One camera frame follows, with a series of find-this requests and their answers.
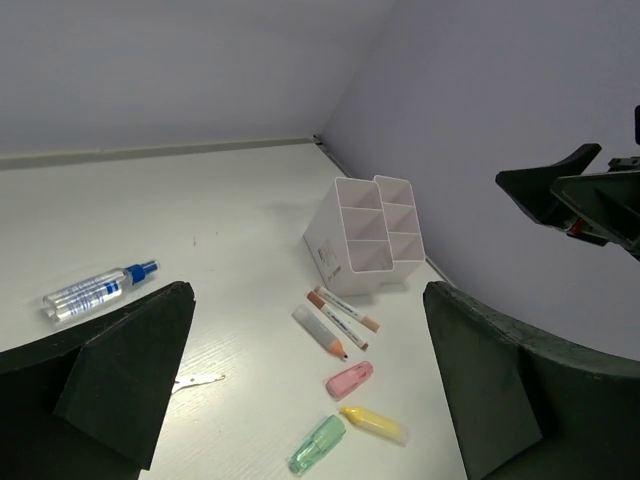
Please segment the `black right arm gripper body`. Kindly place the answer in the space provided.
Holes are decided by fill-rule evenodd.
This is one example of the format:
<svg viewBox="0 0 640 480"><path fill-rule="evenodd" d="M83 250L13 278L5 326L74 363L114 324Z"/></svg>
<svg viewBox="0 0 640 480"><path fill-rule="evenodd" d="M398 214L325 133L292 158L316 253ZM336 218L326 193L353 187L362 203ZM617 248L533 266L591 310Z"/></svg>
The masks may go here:
<svg viewBox="0 0 640 480"><path fill-rule="evenodd" d="M546 166L553 201L545 226L587 243L615 244L639 258L639 157L616 157L585 174L575 160Z"/></svg>

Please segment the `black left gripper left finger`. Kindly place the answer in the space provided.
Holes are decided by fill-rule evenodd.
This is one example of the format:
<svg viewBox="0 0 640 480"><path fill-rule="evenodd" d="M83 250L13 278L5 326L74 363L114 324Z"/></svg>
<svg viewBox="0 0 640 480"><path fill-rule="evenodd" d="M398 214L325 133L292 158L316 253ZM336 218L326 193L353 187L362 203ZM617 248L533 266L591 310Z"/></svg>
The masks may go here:
<svg viewBox="0 0 640 480"><path fill-rule="evenodd" d="M1 354L4 479L136 479L150 468L196 306L170 283Z"/></svg>

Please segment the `pink-capped white marker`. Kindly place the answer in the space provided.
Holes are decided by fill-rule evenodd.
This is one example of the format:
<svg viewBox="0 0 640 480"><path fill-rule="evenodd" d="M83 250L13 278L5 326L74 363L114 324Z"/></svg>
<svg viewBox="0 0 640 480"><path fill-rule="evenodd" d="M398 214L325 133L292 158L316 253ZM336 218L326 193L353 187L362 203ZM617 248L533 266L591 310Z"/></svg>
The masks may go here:
<svg viewBox="0 0 640 480"><path fill-rule="evenodd" d="M319 295L323 300L329 302L331 305L337 307L343 313L351 317L352 319L359 322L361 325L365 326L367 329L372 332L377 332L380 328L380 325L371 319L369 316L363 314L361 311L356 309L351 304L347 303L343 299L339 298L325 287L320 285L314 288L314 292Z"/></svg>

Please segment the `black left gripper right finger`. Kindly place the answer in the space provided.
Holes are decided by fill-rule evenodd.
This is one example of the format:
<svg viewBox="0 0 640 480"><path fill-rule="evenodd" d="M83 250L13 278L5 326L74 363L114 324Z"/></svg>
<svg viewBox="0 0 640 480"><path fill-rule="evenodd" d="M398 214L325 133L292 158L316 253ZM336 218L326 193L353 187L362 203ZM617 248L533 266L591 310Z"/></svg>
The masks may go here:
<svg viewBox="0 0 640 480"><path fill-rule="evenodd" d="M639 364L502 314L444 281L423 294L470 479L636 479Z"/></svg>

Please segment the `clear spray bottle blue cap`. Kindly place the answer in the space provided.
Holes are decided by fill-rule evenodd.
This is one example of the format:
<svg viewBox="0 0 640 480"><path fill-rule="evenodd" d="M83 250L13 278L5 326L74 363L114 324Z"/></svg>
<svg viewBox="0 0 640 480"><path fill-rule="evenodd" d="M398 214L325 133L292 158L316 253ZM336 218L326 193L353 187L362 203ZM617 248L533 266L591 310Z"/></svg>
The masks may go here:
<svg viewBox="0 0 640 480"><path fill-rule="evenodd" d="M108 270L45 295L42 310L54 323L75 321L126 296L159 269L159 262L150 260Z"/></svg>

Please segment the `green highlighter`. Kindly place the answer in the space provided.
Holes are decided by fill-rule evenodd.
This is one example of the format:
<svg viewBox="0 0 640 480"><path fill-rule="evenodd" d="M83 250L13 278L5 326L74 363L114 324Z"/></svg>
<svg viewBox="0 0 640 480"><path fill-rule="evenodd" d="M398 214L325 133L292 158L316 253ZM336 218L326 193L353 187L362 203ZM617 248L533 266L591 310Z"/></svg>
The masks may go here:
<svg viewBox="0 0 640 480"><path fill-rule="evenodd" d="M287 462L289 471L296 476L305 475L340 443L345 433L346 427L340 418L327 416L291 455Z"/></svg>

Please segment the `yellow highlighter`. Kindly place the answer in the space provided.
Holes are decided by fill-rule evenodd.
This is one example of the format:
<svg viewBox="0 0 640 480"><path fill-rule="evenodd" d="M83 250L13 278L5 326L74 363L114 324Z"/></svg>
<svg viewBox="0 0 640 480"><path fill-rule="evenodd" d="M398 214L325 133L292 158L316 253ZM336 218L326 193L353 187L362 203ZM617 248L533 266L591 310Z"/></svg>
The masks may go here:
<svg viewBox="0 0 640 480"><path fill-rule="evenodd" d="M340 413L355 427L405 446L408 433L403 425L363 407L341 407Z"/></svg>

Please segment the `fat orange-tipped crayon pencil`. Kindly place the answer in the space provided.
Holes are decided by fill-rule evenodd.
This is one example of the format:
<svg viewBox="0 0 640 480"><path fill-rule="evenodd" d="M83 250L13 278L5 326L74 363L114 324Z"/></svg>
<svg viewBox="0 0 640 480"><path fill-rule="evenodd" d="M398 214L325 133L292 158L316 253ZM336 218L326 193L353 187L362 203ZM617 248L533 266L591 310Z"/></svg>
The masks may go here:
<svg viewBox="0 0 640 480"><path fill-rule="evenodd" d="M292 318L329 354L346 360L344 347L340 340L305 305L298 306Z"/></svg>

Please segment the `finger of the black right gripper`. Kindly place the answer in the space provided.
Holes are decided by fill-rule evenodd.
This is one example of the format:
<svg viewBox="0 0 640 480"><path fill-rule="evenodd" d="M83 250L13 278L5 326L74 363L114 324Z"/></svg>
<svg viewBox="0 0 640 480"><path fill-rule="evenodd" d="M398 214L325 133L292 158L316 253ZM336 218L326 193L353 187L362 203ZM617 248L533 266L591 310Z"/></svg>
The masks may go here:
<svg viewBox="0 0 640 480"><path fill-rule="evenodd" d="M534 223L571 223L576 215L552 193L551 186L560 177L581 175L601 150L597 143L583 144L557 163L501 171L495 181Z"/></svg>

